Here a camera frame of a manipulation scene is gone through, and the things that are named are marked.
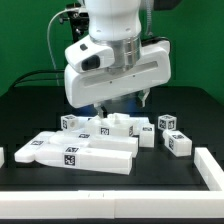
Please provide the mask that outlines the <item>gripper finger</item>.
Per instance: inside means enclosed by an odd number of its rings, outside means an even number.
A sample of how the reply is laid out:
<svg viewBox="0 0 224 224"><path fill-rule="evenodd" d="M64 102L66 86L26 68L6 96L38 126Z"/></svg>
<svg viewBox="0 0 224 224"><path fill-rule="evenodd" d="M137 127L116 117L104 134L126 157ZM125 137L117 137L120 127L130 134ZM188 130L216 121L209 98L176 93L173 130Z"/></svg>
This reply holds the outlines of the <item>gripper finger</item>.
<svg viewBox="0 0 224 224"><path fill-rule="evenodd" d="M140 101L141 101L141 107L145 107L146 106L146 100L149 96L149 91L142 91L141 95L140 95Z"/></svg>
<svg viewBox="0 0 224 224"><path fill-rule="evenodd" d="M96 103L94 108L100 118L105 118L107 116L107 110L101 103Z"/></svg>

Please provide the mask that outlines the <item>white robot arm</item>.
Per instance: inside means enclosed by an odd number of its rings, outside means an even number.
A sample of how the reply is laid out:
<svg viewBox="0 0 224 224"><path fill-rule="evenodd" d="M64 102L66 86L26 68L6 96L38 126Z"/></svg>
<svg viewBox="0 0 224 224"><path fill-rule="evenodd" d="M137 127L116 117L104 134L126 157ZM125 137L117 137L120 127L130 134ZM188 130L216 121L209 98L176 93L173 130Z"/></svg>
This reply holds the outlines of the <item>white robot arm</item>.
<svg viewBox="0 0 224 224"><path fill-rule="evenodd" d="M140 40L139 11L172 10L182 0L80 0L89 16L88 35L65 50L65 91L71 106L103 103L168 82L171 44Z"/></svg>

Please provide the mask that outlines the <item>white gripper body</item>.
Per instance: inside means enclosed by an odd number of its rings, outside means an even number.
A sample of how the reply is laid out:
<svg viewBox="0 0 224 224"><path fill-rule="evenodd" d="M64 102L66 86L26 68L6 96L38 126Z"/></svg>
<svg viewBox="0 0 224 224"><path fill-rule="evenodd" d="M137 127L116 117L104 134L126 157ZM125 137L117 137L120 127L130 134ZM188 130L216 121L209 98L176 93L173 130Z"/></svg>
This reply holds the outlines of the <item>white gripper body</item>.
<svg viewBox="0 0 224 224"><path fill-rule="evenodd" d="M171 77L169 53L171 44L166 39L142 42L138 39L119 41L91 40L113 49L115 62L109 67L79 73L67 62L64 71L68 102L81 108L125 96L168 82Z"/></svg>

